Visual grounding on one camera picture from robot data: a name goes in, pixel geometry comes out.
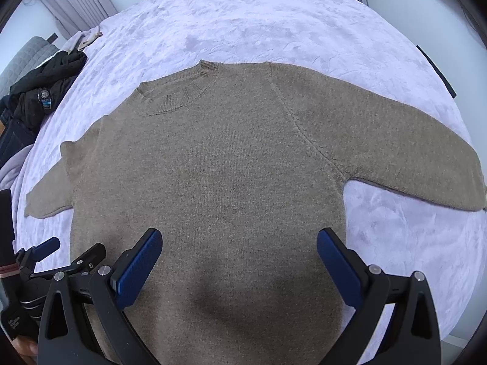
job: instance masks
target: brown sweater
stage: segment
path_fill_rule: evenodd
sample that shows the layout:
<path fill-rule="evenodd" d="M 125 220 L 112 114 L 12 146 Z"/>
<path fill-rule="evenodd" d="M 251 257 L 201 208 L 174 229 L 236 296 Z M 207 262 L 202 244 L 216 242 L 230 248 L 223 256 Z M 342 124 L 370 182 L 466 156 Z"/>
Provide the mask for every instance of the brown sweater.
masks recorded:
<path fill-rule="evenodd" d="M 109 261 L 163 233 L 127 309 L 161 363 L 318 363 L 342 300 L 316 235 L 345 239 L 350 179 L 485 207 L 475 151 L 431 116 L 306 68 L 200 62 L 64 142 L 26 215 L 74 207 L 72 255 L 101 242 Z"/>

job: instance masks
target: folded sleeve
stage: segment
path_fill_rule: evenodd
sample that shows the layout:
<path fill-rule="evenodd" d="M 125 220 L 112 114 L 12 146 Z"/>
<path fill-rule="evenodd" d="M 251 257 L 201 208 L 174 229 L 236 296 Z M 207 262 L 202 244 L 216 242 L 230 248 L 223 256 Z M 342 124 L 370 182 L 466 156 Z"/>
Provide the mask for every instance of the folded sleeve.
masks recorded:
<path fill-rule="evenodd" d="M 74 205 L 83 172 L 96 148 L 103 118 L 96 121 L 78 141 L 61 144 L 61 159 L 27 194 L 24 215 L 47 218 Z"/>
<path fill-rule="evenodd" d="M 486 207 L 476 152 L 435 118 L 310 69 L 271 71 L 295 124 L 345 179 L 461 210 Z"/>

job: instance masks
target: silver bolt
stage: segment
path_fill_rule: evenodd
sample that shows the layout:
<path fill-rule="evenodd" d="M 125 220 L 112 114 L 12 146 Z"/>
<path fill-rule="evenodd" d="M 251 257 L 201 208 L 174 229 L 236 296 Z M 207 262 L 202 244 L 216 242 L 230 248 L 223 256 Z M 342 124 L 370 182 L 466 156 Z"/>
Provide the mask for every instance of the silver bolt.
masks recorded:
<path fill-rule="evenodd" d="M 64 278 L 64 272 L 57 272 L 55 275 L 54 275 L 54 279 L 56 281 L 60 281 Z"/>
<path fill-rule="evenodd" d="M 415 279 L 418 281 L 423 281 L 425 279 L 425 275 L 421 272 L 415 272 Z"/>
<path fill-rule="evenodd" d="M 110 273 L 110 271 L 111 271 L 111 267 L 105 265 L 98 269 L 98 274 L 100 276 L 106 276 L 108 273 Z"/>
<path fill-rule="evenodd" d="M 372 273 L 372 274 L 381 274 L 382 273 L 382 269 L 379 268 L 377 265 L 370 265 L 369 266 L 369 272 Z"/>

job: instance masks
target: sweater neckline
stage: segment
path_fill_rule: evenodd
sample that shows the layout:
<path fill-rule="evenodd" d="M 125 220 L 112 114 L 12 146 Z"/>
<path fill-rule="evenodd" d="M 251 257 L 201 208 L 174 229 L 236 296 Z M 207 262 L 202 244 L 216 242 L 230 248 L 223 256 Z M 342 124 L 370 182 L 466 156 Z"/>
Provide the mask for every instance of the sweater neckline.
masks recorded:
<path fill-rule="evenodd" d="M 198 99 L 217 79 L 220 64 L 200 62 L 194 67 L 176 72 L 154 81 L 141 82 L 132 94 L 132 105 L 141 115 L 156 115 L 174 111 Z M 177 92 L 166 93 L 165 86 L 194 78 Z M 160 92 L 160 97 L 148 97 L 148 92 Z"/>

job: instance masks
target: person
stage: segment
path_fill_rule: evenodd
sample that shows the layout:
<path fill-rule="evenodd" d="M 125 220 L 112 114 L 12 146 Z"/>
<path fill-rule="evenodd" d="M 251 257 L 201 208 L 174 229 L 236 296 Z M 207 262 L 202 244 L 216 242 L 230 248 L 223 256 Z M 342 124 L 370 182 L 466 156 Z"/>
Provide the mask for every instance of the person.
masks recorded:
<path fill-rule="evenodd" d="M 32 339 L 19 336 L 11 342 L 27 365 L 36 365 L 33 358 L 37 356 L 37 344 Z"/>

